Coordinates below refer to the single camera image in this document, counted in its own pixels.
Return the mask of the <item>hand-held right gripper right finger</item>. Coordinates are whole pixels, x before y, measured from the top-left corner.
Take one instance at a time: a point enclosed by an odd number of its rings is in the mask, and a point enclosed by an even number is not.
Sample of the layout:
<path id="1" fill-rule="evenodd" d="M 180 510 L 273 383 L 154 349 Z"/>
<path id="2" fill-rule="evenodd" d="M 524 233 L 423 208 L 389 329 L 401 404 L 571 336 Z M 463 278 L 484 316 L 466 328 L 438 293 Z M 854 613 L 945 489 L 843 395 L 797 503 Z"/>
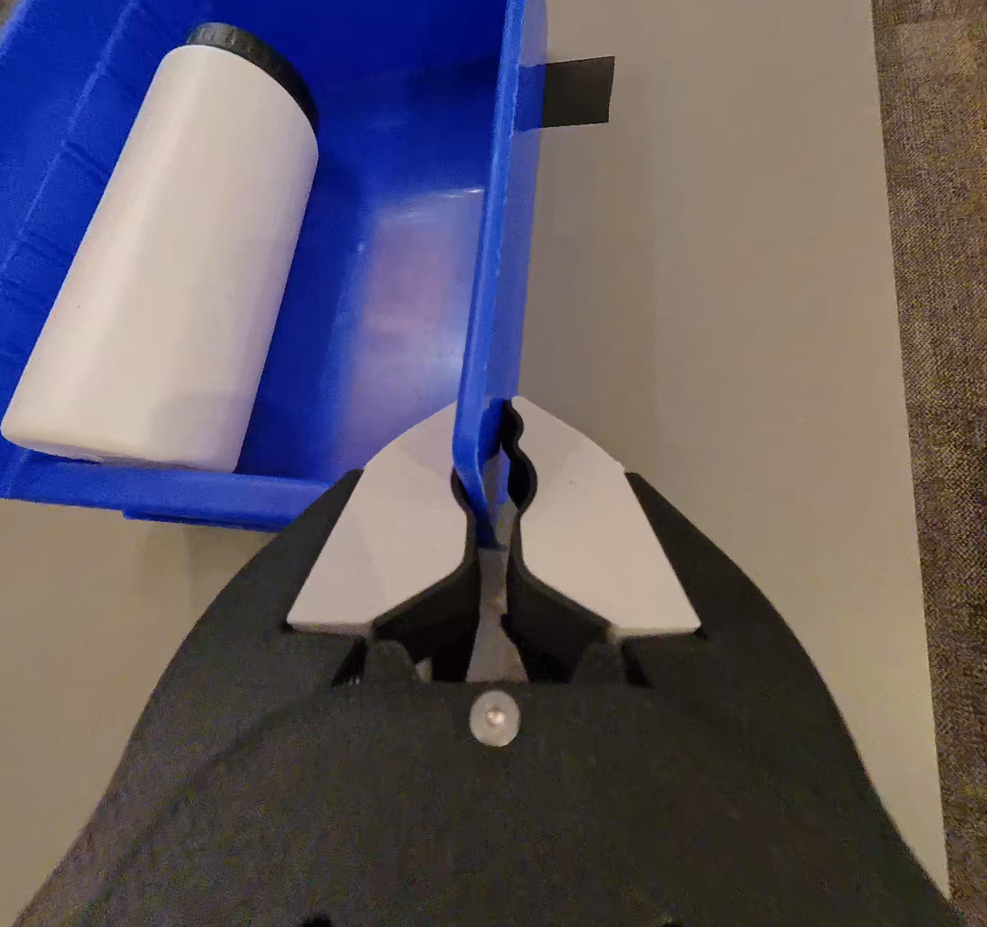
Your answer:
<path id="1" fill-rule="evenodd" d="M 515 509 L 503 627 L 530 679 L 569 681 L 590 647 L 700 630 L 620 462 L 520 396 L 501 448 Z"/>

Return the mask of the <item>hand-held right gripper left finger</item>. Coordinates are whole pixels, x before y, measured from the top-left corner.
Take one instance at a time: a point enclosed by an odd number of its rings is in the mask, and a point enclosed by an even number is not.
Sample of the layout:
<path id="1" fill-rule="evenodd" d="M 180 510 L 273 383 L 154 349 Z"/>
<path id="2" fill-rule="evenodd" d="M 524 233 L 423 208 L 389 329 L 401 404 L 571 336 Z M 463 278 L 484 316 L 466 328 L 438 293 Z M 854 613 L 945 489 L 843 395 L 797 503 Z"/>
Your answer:
<path id="1" fill-rule="evenodd" d="M 466 679 L 480 619 L 476 518 L 453 469 L 456 407 L 410 427 L 361 470 L 300 588 L 300 632 L 399 643 L 437 681 Z"/>

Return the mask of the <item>white plastic bottle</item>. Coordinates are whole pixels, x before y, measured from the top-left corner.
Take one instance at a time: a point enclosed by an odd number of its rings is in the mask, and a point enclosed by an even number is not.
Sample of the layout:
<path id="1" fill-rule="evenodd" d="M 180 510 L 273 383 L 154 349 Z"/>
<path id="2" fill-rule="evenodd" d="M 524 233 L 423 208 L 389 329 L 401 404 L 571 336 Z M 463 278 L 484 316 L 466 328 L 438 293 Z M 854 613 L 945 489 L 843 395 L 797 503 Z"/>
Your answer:
<path id="1" fill-rule="evenodd" d="M 234 471 L 318 147 L 285 87 L 229 48 L 164 57 L 2 420 L 108 464 Z"/>

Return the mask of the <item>blue plastic bin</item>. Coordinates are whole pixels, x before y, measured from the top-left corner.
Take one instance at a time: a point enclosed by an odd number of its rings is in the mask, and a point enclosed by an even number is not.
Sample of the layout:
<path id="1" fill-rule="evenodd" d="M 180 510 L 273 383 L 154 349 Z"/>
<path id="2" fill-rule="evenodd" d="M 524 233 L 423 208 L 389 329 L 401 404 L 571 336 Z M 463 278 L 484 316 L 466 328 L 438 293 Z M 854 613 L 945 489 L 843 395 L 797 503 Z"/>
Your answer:
<path id="1" fill-rule="evenodd" d="M 546 0 L 21 0 L 2 26 L 2 409 L 138 106 L 203 22 L 242 28 L 300 71 L 319 162 L 278 325 L 232 474 L 119 468 L 2 441 L 2 499 L 277 531 L 461 381 L 489 183 L 504 254 L 533 196 L 500 190 L 538 144 Z"/>

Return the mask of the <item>black bottle lid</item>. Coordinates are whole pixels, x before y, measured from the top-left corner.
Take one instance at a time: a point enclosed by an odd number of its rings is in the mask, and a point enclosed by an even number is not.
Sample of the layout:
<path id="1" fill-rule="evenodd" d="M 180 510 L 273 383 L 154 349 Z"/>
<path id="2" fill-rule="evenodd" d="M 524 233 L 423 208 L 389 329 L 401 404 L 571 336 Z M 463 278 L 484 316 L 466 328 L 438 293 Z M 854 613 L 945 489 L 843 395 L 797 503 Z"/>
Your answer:
<path id="1" fill-rule="evenodd" d="M 185 45 L 221 49 L 251 63 L 290 95 L 318 135 L 320 116 L 304 77 L 283 54 L 255 34 L 230 24 L 205 22 L 189 32 Z"/>

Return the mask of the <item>black tape strip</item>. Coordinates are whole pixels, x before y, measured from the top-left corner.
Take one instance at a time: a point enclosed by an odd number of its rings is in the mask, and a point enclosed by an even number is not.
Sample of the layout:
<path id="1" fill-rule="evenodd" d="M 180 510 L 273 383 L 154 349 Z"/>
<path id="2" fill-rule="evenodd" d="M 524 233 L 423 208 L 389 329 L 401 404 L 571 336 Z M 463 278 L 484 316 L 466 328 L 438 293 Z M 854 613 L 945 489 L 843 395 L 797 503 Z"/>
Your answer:
<path id="1" fill-rule="evenodd" d="M 547 63 L 539 127 L 581 128 L 608 123 L 614 72 L 613 56 Z"/>

